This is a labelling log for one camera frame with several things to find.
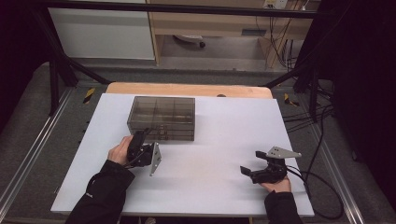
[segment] white tabletop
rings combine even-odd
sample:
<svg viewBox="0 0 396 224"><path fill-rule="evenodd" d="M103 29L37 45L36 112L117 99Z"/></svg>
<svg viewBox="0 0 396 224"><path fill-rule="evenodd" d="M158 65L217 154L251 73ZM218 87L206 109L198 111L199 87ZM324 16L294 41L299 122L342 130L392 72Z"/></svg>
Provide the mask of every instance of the white tabletop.
<svg viewBox="0 0 396 224"><path fill-rule="evenodd" d="M129 135L127 119L132 94L102 95L76 157L64 179L52 212L68 214L99 172L107 152ZM195 140L160 142L163 156L149 176L149 167L134 168L127 190L125 215L259 217L265 215L265 189L241 175L266 167L255 151L271 147L291 150L276 100L195 97ZM287 165L298 167L295 159ZM303 182L289 174L301 216L313 216Z"/></svg>

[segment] storage box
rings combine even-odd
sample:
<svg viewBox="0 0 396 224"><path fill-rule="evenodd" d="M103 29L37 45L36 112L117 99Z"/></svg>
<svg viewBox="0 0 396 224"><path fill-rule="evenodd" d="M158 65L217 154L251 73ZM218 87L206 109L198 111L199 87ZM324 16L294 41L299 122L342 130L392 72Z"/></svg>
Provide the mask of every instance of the storage box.
<svg viewBox="0 0 396 224"><path fill-rule="evenodd" d="M195 99L136 96L128 118L131 134L150 129L148 140L194 140Z"/></svg>

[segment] black jacket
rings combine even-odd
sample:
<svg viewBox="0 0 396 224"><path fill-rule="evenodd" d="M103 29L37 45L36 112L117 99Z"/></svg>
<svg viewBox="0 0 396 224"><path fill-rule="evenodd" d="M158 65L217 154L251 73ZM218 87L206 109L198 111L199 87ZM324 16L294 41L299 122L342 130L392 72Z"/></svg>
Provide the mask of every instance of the black jacket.
<svg viewBox="0 0 396 224"><path fill-rule="evenodd" d="M129 170L113 161L106 161L101 172L92 177L66 224L116 224L125 203L125 191L133 180L134 174ZM265 208L271 224L303 223L289 192L271 192L265 198Z"/></svg>

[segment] white panel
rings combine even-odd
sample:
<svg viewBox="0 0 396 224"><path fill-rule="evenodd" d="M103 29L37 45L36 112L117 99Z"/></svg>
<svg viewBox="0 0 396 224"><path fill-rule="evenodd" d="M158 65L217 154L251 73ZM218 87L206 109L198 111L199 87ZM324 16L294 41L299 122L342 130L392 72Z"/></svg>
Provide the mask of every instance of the white panel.
<svg viewBox="0 0 396 224"><path fill-rule="evenodd" d="M129 135L130 94L103 94L76 157L64 179L53 212L70 212L99 172L107 152ZM149 166L132 169L124 214L256 217L265 215L267 192L240 173L240 165L266 167L255 151L272 146L291 150L276 100L195 97L195 140L160 143L163 160L153 176ZM287 165L298 167L295 159ZM313 216L303 182L289 175L302 216Z"/></svg>
<svg viewBox="0 0 396 224"><path fill-rule="evenodd" d="M63 8L49 12L70 57L154 60L147 12Z"/></svg>

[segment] person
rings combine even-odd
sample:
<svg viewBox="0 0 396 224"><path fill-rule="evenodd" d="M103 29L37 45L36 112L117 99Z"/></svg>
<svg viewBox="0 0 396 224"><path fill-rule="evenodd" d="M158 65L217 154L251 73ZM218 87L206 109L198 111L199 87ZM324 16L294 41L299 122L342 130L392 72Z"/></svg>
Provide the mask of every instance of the person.
<svg viewBox="0 0 396 224"><path fill-rule="evenodd" d="M107 160L100 173L92 177L85 194L70 213L66 224L118 223L125 204L126 190L134 180L134 174L124 168L128 162L127 150L132 139L132 135L125 136L118 145L108 151ZM261 183L261 186L270 192L264 200L270 224L303 223L297 214L287 176L278 183Z"/></svg>

